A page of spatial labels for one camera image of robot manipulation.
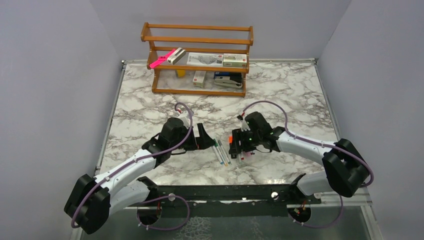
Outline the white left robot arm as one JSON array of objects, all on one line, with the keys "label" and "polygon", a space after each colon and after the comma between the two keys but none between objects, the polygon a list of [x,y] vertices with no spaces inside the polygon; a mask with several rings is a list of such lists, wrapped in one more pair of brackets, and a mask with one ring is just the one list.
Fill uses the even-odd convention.
[{"label": "white left robot arm", "polygon": [[197,128],[199,135],[195,136],[189,117],[171,117],[158,134],[117,167],[96,176],[84,174],[79,177],[64,206],[72,227],[92,234],[117,211],[139,202],[147,206],[155,203],[157,191],[154,188],[143,182],[131,182],[168,160],[173,150],[196,151],[213,147],[215,141],[203,124],[199,123]]}]

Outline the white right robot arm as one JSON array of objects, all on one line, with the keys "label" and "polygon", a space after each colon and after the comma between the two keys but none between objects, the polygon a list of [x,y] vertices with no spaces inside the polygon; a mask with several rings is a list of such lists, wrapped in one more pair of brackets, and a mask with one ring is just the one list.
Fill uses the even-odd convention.
[{"label": "white right robot arm", "polygon": [[302,173],[289,185],[287,194],[296,204],[323,192],[336,192],[350,198],[371,177],[362,156],[347,139],[318,142],[313,138],[289,134],[285,127],[271,127],[257,111],[238,119],[242,126],[232,130],[229,139],[231,158],[236,159],[263,146],[269,152],[295,154],[324,168],[313,174]]}]

